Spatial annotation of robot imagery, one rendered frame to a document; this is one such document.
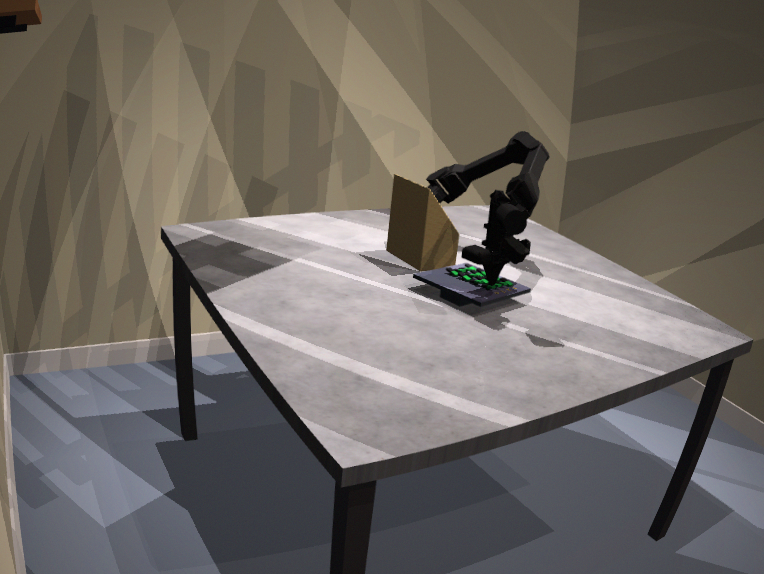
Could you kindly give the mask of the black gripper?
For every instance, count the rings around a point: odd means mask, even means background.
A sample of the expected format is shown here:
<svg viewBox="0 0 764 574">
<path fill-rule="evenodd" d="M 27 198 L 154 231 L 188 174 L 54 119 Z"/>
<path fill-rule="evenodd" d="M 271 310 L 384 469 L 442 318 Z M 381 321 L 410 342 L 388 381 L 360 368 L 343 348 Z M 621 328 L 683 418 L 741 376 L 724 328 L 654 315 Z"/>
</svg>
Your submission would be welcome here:
<svg viewBox="0 0 764 574">
<path fill-rule="evenodd" d="M 508 233 L 500 224 L 495 224 L 490 221 L 484 224 L 483 228 L 487 229 L 486 240 L 482 240 L 482 245 L 484 245 L 485 248 L 477 245 L 466 246 L 462 250 L 461 257 L 476 264 L 483 264 L 489 285 L 494 286 L 503 267 L 511 262 L 510 259 L 502 253 L 502 249 L 501 253 L 495 252 L 497 241 L 505 232 L 507 233 L 506 236 L 509 236 L 510 233 Z"/>
</svg>

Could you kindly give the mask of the grey switch panel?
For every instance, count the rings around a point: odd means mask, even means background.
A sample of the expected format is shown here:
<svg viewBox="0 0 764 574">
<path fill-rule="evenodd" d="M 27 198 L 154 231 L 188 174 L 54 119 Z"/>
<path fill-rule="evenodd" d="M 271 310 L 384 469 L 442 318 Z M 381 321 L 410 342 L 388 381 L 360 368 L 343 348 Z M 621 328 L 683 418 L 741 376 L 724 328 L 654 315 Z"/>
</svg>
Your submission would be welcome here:
<svg viewBox="0 0 764 574">
<path fill-rule="evenodd" d="M 490 286 L 485 270 L 468 262 L 413 274 L 413 278 L 441 289 L 440 297 L 459 307 L 484 307 L 530 293 L 531 288 L 499 275 Z"/>
</svg>

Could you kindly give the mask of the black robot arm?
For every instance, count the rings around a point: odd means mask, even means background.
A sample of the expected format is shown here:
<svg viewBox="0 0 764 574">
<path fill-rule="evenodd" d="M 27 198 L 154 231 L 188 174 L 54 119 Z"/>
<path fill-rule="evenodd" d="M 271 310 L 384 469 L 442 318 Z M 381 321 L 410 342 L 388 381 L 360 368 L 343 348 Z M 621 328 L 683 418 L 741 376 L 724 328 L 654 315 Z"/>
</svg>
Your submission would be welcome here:
<svg viewBox="0 0 764 574">
<path fill-rule="evenodd" d="M 506 195 L 503 191 L 495 190 L 491 193 L 489 221 L 500 224 L 505 232 L 497 241 L 495 252 L 505 254 L 513 264 L 523 262 L 530 255 L 531 242 L 526 238 L 522 241 L 514 235 L 523 233 L 527 226 L 527 219 L 531 217 L 537 201 L 539 200 L 539 178 L 544 169 L 544 164 L 550 155 L 544 145 L 534 139 L 528 132 L 517 132 L 506 147 L 490 153 L 468 165 L 454 164 L 443 167 L 430 174 L 427 181 L 439 204 L 442 201 L 449 204 L 470 186 L 471 182 L 486 174 L 499 170 L 512 163 L 522 166 L 521 173 L 512 177 L 507 184 Z M 442 189 L 440 182 L 447 193 Z"/>
</svg>

